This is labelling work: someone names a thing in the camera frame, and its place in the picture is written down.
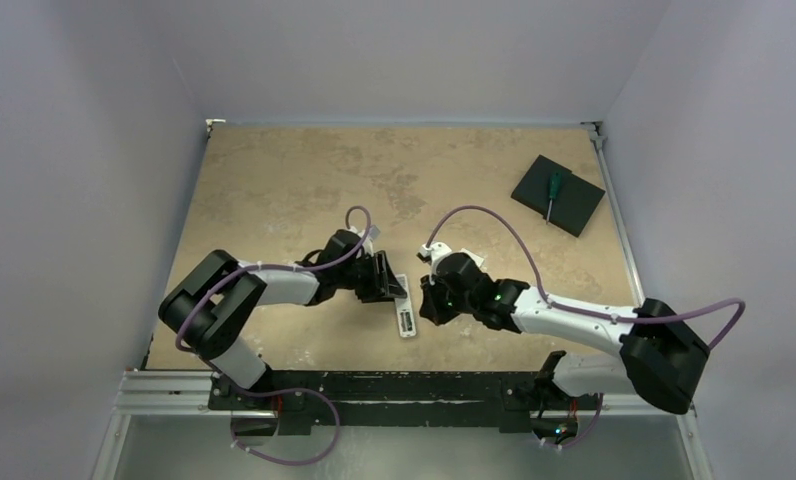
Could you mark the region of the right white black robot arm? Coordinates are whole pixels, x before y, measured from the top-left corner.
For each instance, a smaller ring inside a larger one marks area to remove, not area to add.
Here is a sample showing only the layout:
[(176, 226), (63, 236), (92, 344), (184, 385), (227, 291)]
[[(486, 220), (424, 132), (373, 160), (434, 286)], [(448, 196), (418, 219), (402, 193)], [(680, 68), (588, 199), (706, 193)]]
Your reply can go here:
[(470, 315), (485, 327), (549, 335), (594, 349), (592, 356), (552, 352), (526, 394), (550, 407), (584, 395), (637, 394), (662, 411), (689, 411), (710, 349), (670, 309), (649, 299), (641, 307), (610, 307), (548, 294), (514, 279), (492, 279), (465, 252), (424, 248), (431, 268), (420, 285), (421, 317), (444, 325)]

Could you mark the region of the white remote control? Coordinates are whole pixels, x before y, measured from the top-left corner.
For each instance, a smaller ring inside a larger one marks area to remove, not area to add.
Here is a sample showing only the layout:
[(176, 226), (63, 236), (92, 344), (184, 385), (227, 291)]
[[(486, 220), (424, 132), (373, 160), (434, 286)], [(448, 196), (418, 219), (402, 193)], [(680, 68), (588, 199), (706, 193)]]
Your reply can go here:
[(395, 300), (395, 311), (399, 336), (402, 339), (413, 338), (417, 336), (418, 329), (416, 326), (416, 319), (407, 276), (405, 274), (397, 274), (396, 279), (406, 293), (403, 298), (398, 298)]

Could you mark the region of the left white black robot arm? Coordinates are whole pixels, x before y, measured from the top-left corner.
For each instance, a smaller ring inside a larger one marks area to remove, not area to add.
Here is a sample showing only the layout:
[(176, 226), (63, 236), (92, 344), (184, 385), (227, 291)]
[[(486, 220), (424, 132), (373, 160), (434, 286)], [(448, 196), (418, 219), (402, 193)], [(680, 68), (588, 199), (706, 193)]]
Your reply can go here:
[(239, 262), (210, 252), (161, 302), (158, 318), (187, 350), (226, 376), (246, 408), (271, 399), (271, 369), (241, 335), (260, 306), (316, 306), (349, 290), (362, 303), (405, 299), (407, 290), (385, 251), (354, 228), (339, 229), (326, 245), (292, 265)]

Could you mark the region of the white battery cover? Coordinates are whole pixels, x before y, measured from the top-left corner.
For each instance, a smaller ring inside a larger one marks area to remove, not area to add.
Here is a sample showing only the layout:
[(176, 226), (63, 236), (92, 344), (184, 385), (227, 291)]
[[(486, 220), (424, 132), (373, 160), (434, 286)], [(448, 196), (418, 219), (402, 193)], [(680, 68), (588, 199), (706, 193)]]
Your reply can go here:
[(481, 256), (479, 254), (476, 254), (476, 253), (474, 253), (474, 252), (472, 252), (470, 250), (467, 250), (467, 249), (462, 249), (461, 252), (465, 253), (466, 255), (468, 255), (473, 260), (473, 262), (477, 265), (478, 268), (484, 269), (486, 267), (486, 259), (483, 256)]

